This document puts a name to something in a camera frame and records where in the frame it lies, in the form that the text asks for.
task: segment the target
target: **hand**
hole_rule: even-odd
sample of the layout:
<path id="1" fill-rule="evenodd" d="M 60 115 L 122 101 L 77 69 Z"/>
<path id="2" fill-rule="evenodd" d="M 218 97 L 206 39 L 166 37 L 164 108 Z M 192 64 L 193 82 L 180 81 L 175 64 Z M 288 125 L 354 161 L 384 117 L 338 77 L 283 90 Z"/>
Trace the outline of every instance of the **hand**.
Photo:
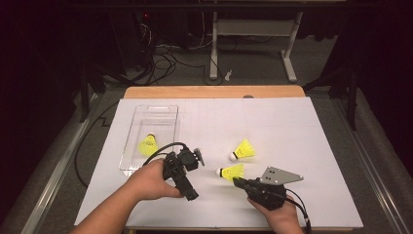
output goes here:
<path id="1" fill-rule="evenodd" d="M 269 211 L 258 203 L 247 198 L 248 202 L 266 218 L 270 227 L 278 234 L 302 234 L 303 230 L 298 222 L 295 205 L 285 201 L 281 208 Z"/>
<path id="2" fill-rule="evenodd" d="M 157 159 L 135 171 L 124 184 L 137 201 L 156 200 L 163 197 L 183 197 L 179 190 L 163 178 L 164 159 Z"/>

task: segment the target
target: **table leg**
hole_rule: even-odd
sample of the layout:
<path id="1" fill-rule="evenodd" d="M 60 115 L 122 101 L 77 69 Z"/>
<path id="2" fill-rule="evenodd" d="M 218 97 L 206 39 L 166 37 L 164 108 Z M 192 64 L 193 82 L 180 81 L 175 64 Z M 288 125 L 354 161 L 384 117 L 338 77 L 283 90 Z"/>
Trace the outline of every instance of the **table leg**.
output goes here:
<path id="1" fill-rule="evenodd" d="M 216 49 L 216 41 L 218 39 L 217 32 L 217 16 L 216 12 L 213 13 L 213 28 L 212 28 L 212 51 L 210 53 L 210 69 L 209 79 L 216 80 L 218 78 L 218 51 Z"/>
<path id="2" fill-rule="evenodd" d="M 288 47 L 286 50 L 282 50 L 282 61 L 285 66 L 285 71 L 288 76 L 289 82 L 295 83 L 297 82 L 297 77 L 295 76 L 294 69 L 292 68 L 291 59 L 289 59 L 289 55 L 291 54 L 292 46 L 294 45 L 295 37 L 297 36 L 298 28 L 300 27 L 301 18 L 303 17 L 303 13 L 297 13 L 295 17 L 294 25 L 291 28 L 291 33 L 289 36 Z"/>

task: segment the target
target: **transparent plastic bin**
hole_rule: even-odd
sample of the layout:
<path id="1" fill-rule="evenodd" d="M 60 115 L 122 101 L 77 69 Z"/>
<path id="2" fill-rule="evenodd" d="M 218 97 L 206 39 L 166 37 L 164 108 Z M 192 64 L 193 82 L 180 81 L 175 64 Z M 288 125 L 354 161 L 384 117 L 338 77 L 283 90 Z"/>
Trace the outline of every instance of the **transparent plastic bin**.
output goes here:
<path id="1" fill-rule="evenodd" d="M 142 167 L 149 158 L 142 155 L 138 150 L 139 144 L 149 134 L 155 136 L 158 148 L 174 142 L 178 123 L 177 117 L 177 105 L 140 105 L 136 107 L 119 165 L 119 169 L 125 173 L 125 176 L 129 177 L 134 171 Z"/>

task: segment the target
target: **shuttlecock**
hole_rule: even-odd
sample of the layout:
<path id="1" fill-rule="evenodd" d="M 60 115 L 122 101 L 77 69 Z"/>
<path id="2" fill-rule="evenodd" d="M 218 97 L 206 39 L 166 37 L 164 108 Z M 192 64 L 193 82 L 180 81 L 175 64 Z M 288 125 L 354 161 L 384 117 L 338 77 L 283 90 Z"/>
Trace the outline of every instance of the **shuttlecock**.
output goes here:
<path id="1" fill-rule="evenodd" d="M 153 134 L 149 134 L 143 141 L 139 143 L 137 147 L 139 152 L 144 156 L 151 156 L 158 150 L 158 145 Z"/>
<path id="2" fill-rule="evenodd" d="M 247 139 L 244 139 L 237 149 L 230 154 L 231 161 L 237 161 L 240 158 L 251 157 L 255 155 L 255 150 Z"/>
<path id="3" fill-rule="evenodd" d="M 244 164 L 237 164 L 229 168 L 219 168 L 216 175 L 233 181 L 234 177 L 244 177 Z"/>

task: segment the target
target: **metal plate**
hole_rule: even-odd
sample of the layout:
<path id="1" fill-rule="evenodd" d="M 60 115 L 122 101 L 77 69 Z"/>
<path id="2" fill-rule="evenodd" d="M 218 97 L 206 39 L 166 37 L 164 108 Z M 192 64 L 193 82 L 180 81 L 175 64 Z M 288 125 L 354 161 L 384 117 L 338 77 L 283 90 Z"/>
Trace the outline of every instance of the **metal plate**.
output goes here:
<path id="1" fill-rule="evenodd" d="M 281 185 L 303 179 L 304 178 L 301 175 L 297 175 L 273 167 L 268 167 L 264 174 L 261 176 L 262 183 L 275 185 Z"/>

